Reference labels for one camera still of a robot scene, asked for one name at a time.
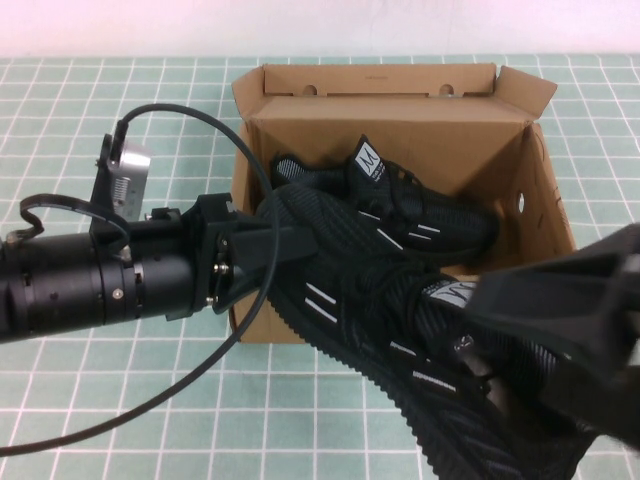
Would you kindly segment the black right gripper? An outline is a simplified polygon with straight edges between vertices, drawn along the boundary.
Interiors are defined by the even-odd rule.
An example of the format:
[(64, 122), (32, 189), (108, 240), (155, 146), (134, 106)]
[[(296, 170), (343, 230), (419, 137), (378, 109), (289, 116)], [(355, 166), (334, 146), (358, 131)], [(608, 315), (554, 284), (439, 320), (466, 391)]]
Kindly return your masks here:
[(572, 255), (481, 276), (481, 324), (560, 355), (541, 402), (600, 431), (639, 429), (639, 225)]

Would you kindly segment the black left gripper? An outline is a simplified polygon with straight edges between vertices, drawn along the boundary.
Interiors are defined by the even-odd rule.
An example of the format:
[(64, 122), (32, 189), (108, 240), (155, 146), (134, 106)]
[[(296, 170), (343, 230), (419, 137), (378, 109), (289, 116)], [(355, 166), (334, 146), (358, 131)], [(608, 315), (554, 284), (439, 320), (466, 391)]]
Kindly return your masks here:
[[(273, 253), (268, 221), (235, 209), (229, 193), (203, 194), (186, 212), (194, 246), (192, 310), (210, 306), (217, 313), (257, 291)], [(307, 258), (318, 252), (312, 230), (280, 226), (276, 263)]]

